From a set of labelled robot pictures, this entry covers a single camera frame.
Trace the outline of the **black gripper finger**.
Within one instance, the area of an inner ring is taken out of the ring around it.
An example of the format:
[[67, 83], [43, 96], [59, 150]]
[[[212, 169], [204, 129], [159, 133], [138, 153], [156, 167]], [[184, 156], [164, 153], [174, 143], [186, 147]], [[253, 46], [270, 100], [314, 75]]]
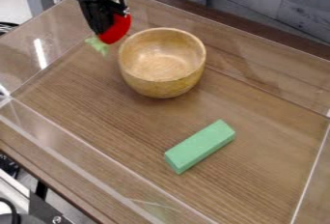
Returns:
[[126, 32], [126, 9], [123, 7], [103, 5], [100, 12], [104, 15], [104, 32], [102, 34], [106, 32], [123, 34]]
[[99, 4], [90, 0], [79, 1], [84, 18], [96, 34], [104, 32], [104, 15], [100, 12]]

